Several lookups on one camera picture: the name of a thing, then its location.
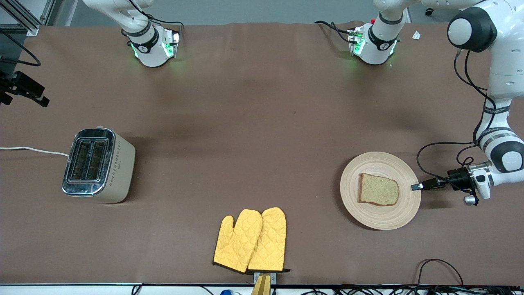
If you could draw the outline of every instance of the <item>brown tabletop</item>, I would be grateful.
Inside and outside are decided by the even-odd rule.
[[[318,25],[193,26],[181,59],[147,68],[118,28],[43,27],[26,41],[42,66],[18,69],[51,102],[2,105],[0,145],[67,153],[78,131],[103,125],[135,146],[135,171],[125,202],[94,204],[61,191],[65,157],[1,151],[0,281],[251,281],[211,264],[220,222],[278,206],[291,269],[280,283],[413,283],[421,260],[442,258],[466,284],[522,284],[522,183],[477,207],[449,188],[423,192],[391,231],[363,227],[341,201],[342,170],[361,153],[394,154],[423,180],[420,147],[471,139],[483,99],[455,76],[445,31],[406,25],[396,53],[369,66]],[[479,85],[488,66],[488,53],[471,58]],[[521,101],[512,114],[524,134]],[[459,148],[421,161],[444,174]],[[425,271],[423,283],[456,283],[444,267]]]

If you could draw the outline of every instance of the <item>quilted fabric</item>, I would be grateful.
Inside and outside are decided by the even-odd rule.
[[[255,253],[249,262],[249,270],[283,271],[286,247],[286,216],[278,208],[262,213],[263,225]]]
[[[244,209],[233,223],[232,216],[222,220],[213,264],[245,273],[260,237],[262,216],[258,211]]]

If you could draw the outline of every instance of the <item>beige round plate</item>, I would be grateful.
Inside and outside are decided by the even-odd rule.
[[[398,183],[400,195],[393,206],[359,203],[360,174],[387,177]],[[354,158],[344,169],[340,194],[346,209],[362,224],[374,229],[396,229],[410,222],[420,206],[420,191],[412,191],[418,183],[411,168],[401,159],[384,152],[369,152]]]

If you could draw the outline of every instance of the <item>white cable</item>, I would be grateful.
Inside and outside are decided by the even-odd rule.
[[[43,150],[39,150],[39,149],[33,149],[32,147],[28,147],[28,146],[0,147],[0,150],[7,150],[7,151],[14,151],[14,150],[30,150],[30,151],[34,151],[34,152],[40,152],[40,153],[46,153],[46,154],[53,154],[53,155],[62,155],[62,156],[69,157],[68,154],[59,153],[59,152],[43,151]]]

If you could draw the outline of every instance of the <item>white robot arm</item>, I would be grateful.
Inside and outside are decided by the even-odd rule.
[[[124,29],[131,40],[135,56],[145,66],[158,67],[175,57],[180,41],[179,32],[151,23],[147,16],[135,8],[149,7],[154,0],[83,1],[89,8],[107,15]]]
[[[374,0],[378,17],[374,23],[350,31],[350,52],[371,65],[380,65],[393,54],[398,34],[406,23],[404,10],[422,2],[434,9],[459,9],[473,6],[481,0]]]
[[[524,142],[507,122],[512,99],[524,96],[524,2],[478,3],[452,19],[447,35],[457,48],[473,52],[488,49],[492,53],[489,99],[474,132],[488,161],[448,171],[454,189],[472,191],[464,203],[476,205],[477,195],[490,198],[492,186],[524,181]],[[433,178],[417,186],[432,189],[438,182]]]

